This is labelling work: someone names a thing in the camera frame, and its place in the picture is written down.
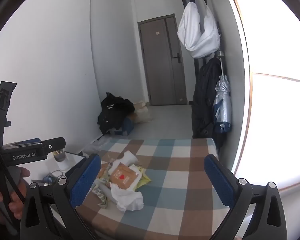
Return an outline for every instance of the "checkered tablecloth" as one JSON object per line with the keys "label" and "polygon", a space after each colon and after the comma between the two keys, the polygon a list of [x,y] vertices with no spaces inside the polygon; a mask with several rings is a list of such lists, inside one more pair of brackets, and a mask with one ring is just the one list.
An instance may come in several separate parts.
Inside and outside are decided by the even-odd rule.
{"label": "checkered tablecloth", "polygon": [[152,180],[137,189],[143,195],[140,211],[119,211],[109,201],[97,205],[90,192],[78,213],[97,232],[116,240],[205,240],[228,212],[203,170],[203,160],[216,154],[212,139],[110,141],[99,152],[103,162],[136,155]]}

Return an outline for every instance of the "metal screw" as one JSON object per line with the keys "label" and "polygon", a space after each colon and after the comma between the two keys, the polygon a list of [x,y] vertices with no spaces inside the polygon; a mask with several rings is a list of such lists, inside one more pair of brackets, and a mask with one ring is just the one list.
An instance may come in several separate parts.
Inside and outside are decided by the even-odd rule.
{"label": "metal screw", "polygon": [[271,187],[271,188],[276,188],[276,184],[274,184],[273,182],[270,182],[270,183],[269,183],[269,187]]}
{"label": "metal screw", "polygon": [[62,178],[62,179],[59,179],[58,184],[59,185],[64,185],[64,184],[66,184],[66,182],[67,182],[67,180]]}
{"label": "metal screw", "polygon": [[37,184],[35,182],[30,184],[30,188],[35,188],[37,186]]}
{"label": "metal screw", "polygon": [[247,181],[245,179],[239,179],[239,183],[241,185],[246,185],[247,184]]}

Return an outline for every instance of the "crumpled tissue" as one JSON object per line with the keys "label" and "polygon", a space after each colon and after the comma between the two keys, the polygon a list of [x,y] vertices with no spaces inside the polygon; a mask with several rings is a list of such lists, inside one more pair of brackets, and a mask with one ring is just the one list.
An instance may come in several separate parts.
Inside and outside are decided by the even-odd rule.
{"label": "crumpled tissue", "polygon": [[112,197],[117,202],[117,208],[125,212],[134,211],[143,208],[143,196],[141,192],[135,192],[132,189],[121,189],[117,184],[110,183]]}

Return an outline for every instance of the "door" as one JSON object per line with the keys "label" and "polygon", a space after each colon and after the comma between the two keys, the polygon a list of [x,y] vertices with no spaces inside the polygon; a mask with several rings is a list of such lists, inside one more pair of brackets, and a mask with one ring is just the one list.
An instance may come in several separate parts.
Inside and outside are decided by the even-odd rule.
{"label": "door", "polygon": [[139,23],[150,104],[187,104],[174,15]]}

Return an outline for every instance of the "silver umbrella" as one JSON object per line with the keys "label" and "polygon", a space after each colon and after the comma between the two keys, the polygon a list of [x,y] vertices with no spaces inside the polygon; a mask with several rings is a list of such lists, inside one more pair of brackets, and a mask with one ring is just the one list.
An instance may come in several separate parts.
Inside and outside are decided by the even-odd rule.
{"label": "silver umbrella", "polygon": [[216,99],[213,102],[214,113],[214,131],[218,133],[226,133],[231,130],[232,107],[230,97],[230,85],[227,76],[223,74],[222,65],[223,53],[220,51],[218,58],[221,63],[222,76],[216,85]]}

